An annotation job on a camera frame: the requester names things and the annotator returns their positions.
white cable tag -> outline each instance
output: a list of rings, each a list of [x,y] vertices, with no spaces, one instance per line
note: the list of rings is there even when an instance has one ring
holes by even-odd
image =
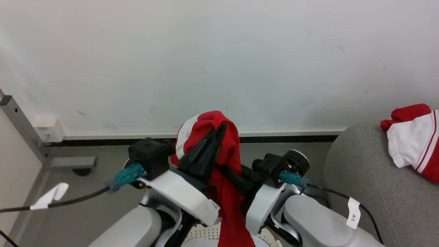
[[[52,200],[59,200],[67,191],[68,184],[60,183],[42,196],[35,205],[30,206],[30,210],[48,208]]]
[[[360,221],[360,203],[354,200],[352,197],[349,198],[348,202],[349,208],[349,217],[346,225],[348,225],[352,229],[356,229],[358,222]]]

black cable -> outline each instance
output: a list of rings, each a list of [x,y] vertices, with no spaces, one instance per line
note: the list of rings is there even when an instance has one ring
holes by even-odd
[[[82,202],[85,201],[87,199],[93,198],[95,196],[98,196],[106,191],[110,190],[109,187],[105,187],[99,191],[96,191],[94,193],[91,193],[89,195],[80,197],[80,198],[76,198],[76,199],[72,199],[72,200],[68,200],[65,202],[59,202],[59,203],[50,203],[47,205],[48,208],[51,207],[61,207],[61,206],[65,206],[65,205],[70,205],[70,204],[74,204],[74,203],[78,203],[78,202]],[[26,206],[26,207],[11,207],[11,208],[4,208],[4,209],[0,209],[0,214],[1,213],[6,213],[6,212],[17,212],[17,211],[27,211],[30,210],[30,206]],[[0,235],[2,237],[4,237],[10,244],[12,244],[12,246],[14,247],[19,247],[8,235],[6,235],[2,230],[0,230]]]
[[[320,187],[320,186],[317,186],[317,185],[313,185],[313,184],[307,184],[307,186],[308,186],[308,187],[311,187],[311,188],[315,188],[315,189],[322,189],[322,190],[325,190],[325,191],[328,191],[328,192],[331,192],[331,193],[337,194],[337,195],[339,195],[339,196],[341,196],[341,197],[344,197],[344,198],[346,198],[346,199],[348,199],[348,200],[349,200],[349,198],[350,198],[349,196],[347,196],[347,195],[345,195],[345,194],[343,194],[343,193],[340,193],[340,192],[338,192],[338,191],[332,190],[332,189],[323,188],[323,187]],[[366,212],[366,214],[369,216],[369,218],[371,218],[372,224],[374,224],[374,228],[375,228],[375,231],[376,231],[377,236],[378,236],[378,240],[380,241],[380,243],[381,243],[382,245],[384,245],[384,243],[383,243],[383,239],[381,238],[380,231],[378,231],[378,226],[377,226],[377,223],[375,222],[374,217],[372,216],[372,214],[370,213],[370,211],[369,211],[364,205],[360,204],[360,208],[362,208],[362,209]]]
[[[326,200],[326,198],[324,198],[324,197],[321,197],[321,196],[318,196],[318,195],[314,195],[314,194],[305,193],[305,192],[302,192],[302,194],[307,195],[309,197],[321,199],[321,200],[326,202],[326,207],[327,208],[329,208],[329,209],[331,208],[331,205],[329,204],[329,201]]]
[[[48,208],[51,208],[51,207],[61,207],[61,206],[66,206],[66,205],[82,202],[82,201],[85,201],[87,199],[90,199],[90,198],[93,198],[95,196],[98,196],[98,195],[100,195],[100,194],[102,194],[102,193],[104,193],[104,192],[106,192],[108,190],[110,190],[110,188],[109,187],[105,187],[105,188],[103,188],[103,189],[101,189],[99,191],[96,191],[95,193],[91,193],[89,195],[86,195],[86,196],[83,196],[83,197],[80,197],[80,198],[68,200],[68,201],[65,201],[65,202],[50,203],[47,207]]]
[[[2,230],[0,230],[0,235],[6,239],[12,246],[19,247],[6,233],[4,233]]]

gray sofa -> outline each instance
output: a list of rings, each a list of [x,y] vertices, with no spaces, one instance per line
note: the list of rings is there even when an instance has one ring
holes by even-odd
[[[386,247],[439,247],[439,185],[412,167],[396,167],[379,124],[356,124],[335,140],[324,167],[326,186],[369,209]],[[347,200],[333,194],[329,199],[347,217]],[[377,239],[365,212],[359,226]]]

electrical outlet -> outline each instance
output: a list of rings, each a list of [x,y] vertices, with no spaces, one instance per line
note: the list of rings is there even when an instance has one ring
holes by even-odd
[[[32,126],[43,142],[62,142],[64,139],[64,128],[55,116],[38,116]]]

gray metal bracket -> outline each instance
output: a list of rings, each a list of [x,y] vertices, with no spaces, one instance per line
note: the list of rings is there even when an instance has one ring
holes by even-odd
[[[0,108],[4,111],[43,166],[47,166],[50,161],[49,149],[38,136],[15,99],[11,95],[3,95],[0,101]]]
[[[53,157],[32,124],[26,118],[20,106],[11,95],[5,95],[0,89],[0,108],[18,130],[30,149],[43,164],[50,168],[87,169],[93,168],[96,157]]]

